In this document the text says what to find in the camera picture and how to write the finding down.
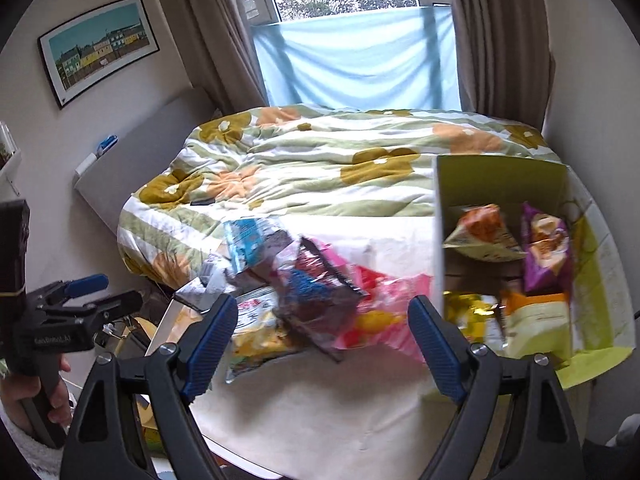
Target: hand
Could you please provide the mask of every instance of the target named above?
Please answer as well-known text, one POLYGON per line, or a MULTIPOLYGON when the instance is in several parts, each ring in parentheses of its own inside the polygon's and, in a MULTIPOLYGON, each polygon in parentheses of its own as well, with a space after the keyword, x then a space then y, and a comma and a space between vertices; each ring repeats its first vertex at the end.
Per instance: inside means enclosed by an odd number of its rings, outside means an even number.
MULTIPOLYGON (((71 366, 64 356, 60 356, 60 370, 63 372, 71 371, 71 366)), ((35 397, 39 391, 40 379, 38 377, 9 374, 0 380, 0 400, 2 400, 6 414, 12 423, 31 436, 33 436, 33 428, 19 401, 35 397)), ((49 420, 63 427, 69 426, 71 424, 69 392, 62 379, 49 397, 49 402, 53 408, 49 412, 49 420)))

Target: purple snack bag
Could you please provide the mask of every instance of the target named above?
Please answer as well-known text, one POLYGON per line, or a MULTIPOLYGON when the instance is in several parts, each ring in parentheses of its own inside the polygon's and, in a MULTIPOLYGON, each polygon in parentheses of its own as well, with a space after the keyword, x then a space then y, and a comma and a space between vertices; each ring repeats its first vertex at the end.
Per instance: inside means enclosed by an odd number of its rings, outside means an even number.
POLYGON ((559 287, 571 295, 573 266, 566 223, 525 202, 522 205, 525 292, 559 287))

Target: cardboard box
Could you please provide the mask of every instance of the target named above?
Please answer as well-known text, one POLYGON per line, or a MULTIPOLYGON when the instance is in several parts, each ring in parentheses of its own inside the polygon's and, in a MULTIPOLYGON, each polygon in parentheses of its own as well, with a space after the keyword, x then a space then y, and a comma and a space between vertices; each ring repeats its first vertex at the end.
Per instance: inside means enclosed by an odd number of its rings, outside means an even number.
POLYGON ((574 286, 570 313, 574 357, 558 370, 569 388, 597 377, 631 354, 633 310, 618 250, 602 213, 564 164, 502 155, 439 155, 436 187, 436 276, 433 301, 442 313, 444 290, 499 296, 504 280, 522 276, 522 262, 487 264, 443 249, 461 206, 495 203, 520 240, 522 203, 566 220, 571 233, 574 286))

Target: painting of houses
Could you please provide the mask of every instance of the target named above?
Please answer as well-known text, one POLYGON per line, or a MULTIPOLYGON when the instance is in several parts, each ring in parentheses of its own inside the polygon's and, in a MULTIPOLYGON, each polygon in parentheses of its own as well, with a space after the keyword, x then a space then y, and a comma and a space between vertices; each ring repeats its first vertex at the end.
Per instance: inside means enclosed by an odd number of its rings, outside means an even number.
POLYGON ((39 43, 61 108, 116 70, 159 50, 142 0, 86 12, 44 34, 39 43))

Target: upholstered headboard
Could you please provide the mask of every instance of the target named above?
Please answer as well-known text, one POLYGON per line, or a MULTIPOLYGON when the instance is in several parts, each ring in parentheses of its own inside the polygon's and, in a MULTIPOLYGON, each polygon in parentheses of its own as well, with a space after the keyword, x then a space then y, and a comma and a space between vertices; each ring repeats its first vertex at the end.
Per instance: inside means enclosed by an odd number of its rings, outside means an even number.
POLYGON ((120 211, 131 193, 162 173, 184 139, 215 112, 203 89, 187 90, 122 136, 82 174, 76 191, 115 234, 120 211))

